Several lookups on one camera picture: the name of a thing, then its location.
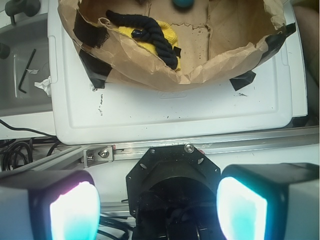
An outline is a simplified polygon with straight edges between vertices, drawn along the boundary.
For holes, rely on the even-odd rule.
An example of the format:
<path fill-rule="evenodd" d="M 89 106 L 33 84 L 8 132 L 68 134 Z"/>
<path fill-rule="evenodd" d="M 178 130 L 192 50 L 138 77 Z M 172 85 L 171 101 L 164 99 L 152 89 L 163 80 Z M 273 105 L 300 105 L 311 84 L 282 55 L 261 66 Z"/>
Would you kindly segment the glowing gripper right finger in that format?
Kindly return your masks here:
<path fill-rule="evenodd" d="M 318 240 L 320 167 L 306 162 L 228 165 L 216 209 L 227 240 Z"/>

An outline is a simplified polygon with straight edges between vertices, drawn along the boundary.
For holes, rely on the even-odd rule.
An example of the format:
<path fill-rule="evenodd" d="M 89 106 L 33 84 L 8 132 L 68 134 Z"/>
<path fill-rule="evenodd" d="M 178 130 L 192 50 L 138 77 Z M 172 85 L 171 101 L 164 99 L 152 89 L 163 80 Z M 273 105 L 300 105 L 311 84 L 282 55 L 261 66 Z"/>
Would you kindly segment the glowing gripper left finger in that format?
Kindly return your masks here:
<path fill-rule="evenodd" d="M 94 240 L 101 201 L 85 170 L 0 174 L 2 240 Z"/>

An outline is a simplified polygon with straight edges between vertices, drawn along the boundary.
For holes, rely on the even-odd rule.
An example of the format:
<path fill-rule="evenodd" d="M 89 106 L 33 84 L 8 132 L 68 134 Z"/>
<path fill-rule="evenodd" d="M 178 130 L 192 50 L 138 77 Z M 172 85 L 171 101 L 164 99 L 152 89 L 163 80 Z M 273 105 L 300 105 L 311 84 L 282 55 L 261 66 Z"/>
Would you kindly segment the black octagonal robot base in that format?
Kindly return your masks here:
<path fill-rule="evenodd" d="M 152 147 L 126 175 L 134 240 L 222 240 L 221 170 L 193 145 Z"/>

